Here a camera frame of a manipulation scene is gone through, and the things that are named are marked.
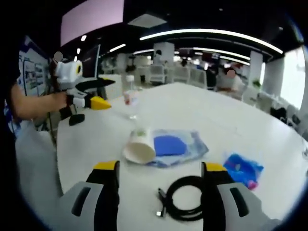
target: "desk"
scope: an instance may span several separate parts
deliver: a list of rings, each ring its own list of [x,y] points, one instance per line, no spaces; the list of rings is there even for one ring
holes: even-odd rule
[[[152,128],[196,129],[209,152],[203,160],[224,163],[226,154],[238,152],[260,162],[263,170],[254,193],[270,218],[282,219],[296,202],[306,180],[308,162],[302,157],[301,137],[287,125],[243,102],[216,92],[181,83],[144,90],[140,118]],[[200,176],[200,161],[169,169],[128,163],[122,156],[131,130],[123,98],[110,101],[112,108],[85,110],[85,121],[58,128],[58,169],[63,192],[85,181],[99,161],[121,160],[119,231],[200,231],[202,220],[180,223],[169,216],[160,219],[157,189],[166,190],[176,179]],[[175,204],[192,208],[200,192],[185,188],[174,195]]]

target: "window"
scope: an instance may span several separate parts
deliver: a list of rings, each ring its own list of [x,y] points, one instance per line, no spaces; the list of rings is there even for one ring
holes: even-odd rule
[[[303,48],[285,54],[280,96],[300,109],[305,88],[305,58]]]

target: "screen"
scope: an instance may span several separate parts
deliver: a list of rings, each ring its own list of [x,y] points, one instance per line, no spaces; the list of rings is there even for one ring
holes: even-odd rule
[[[84,78],[91,78],[95,76],[95,65],[98,45],[87,51],[80,61],[82,62],[82,76]]]
[[[88,0],[62,17],[61,46],[98,28],[123,22],[124,0]]]

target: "ceiling light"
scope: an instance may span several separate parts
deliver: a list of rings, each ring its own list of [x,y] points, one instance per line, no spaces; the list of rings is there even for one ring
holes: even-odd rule
[[[239,58],[242,58],[242,59],[250,60],[250,58],[247,57],[247,56],[243,56],[241,54],[236,54],[236,53],[229,52],[229,51],[222,51],[222,50],[209,49],[209,48],[200,48],[200,47],[194,47],[193,49],[194,50],[199,50],[199,51],[208,51],[208,52],[216,52],[216,53],[222,53],[222,54],[229,54],[229,55],[233,55],[233,56],[236,56],[236,57],[239,57]]]
[[[113,52],[113,51],[115,51],[115,50],[117,50],[117,49],[120,49],[120,48],[122,48],[122,47],[125,47],[125,46],[126,46],[126,44],[123,43],[123,44],[121,44],[121,45],[119,45],[119,46],[117,46],[117,47],[114,47],[114,48],[110,49],[109,52]]]
[[[235,37],[240,37],[243,39],[247,39],[250,41],[254,41],[257,42],[259,44],[262,44],[266,47],[269,47],[271,49],[273,49],[274,51],[277,51],[278,53],[282,54],[283,51],[280,50],[279,48],[263,41],[260,40],[258,38],[254,38],[248,35],[244,35],[244,34],[240,34],[240,33],[236,33],[236,32],[232,32],[232,31],[227,31],[227,30],[215,30],[215,29],[181,29],[181,30],[170,30],[170,31],[165,31],[165,32],[160,32],[160,33],[156,33],[156,34],[152,34],[152,35],[147,35],[144,37],[141,37],[140,40],[145,40],[145,39],[151,39],[154,37],[158,37],[158,36],[163,36],[163,35],[172,35],[172,34],[180,34],[180,33],[215,33],[215,34],[223,34],[223,35],[230,35],[230,36],[235,36]]]
[[[136,51],[133,54],[141,54],[141,53],[147,53],[147,52],[153,52],[154,49],[148,49],[148,50],[142,50],[142,51]]]
[[[230,57],[226,57],[226,56],[220,56],[221,59],[226,59],[226,60],[230,60],[230,61],[235,61],[237,63],[240,63],[240,64],[244,64],[244,65],[247,65],[247,66],[250,66],[250,63],[247,63],[247,62],[244,62],[242,60],[239,60],[239,59],[233,59],[233,58],[230,58]]]

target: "plastic bag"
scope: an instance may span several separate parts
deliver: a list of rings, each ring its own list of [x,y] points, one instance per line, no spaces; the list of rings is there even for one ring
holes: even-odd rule
[[[224,167],[234,181],[243,183],[250,190],[258,186],[257,180],[264,169],[258,162],[235,153],[229,156]]]

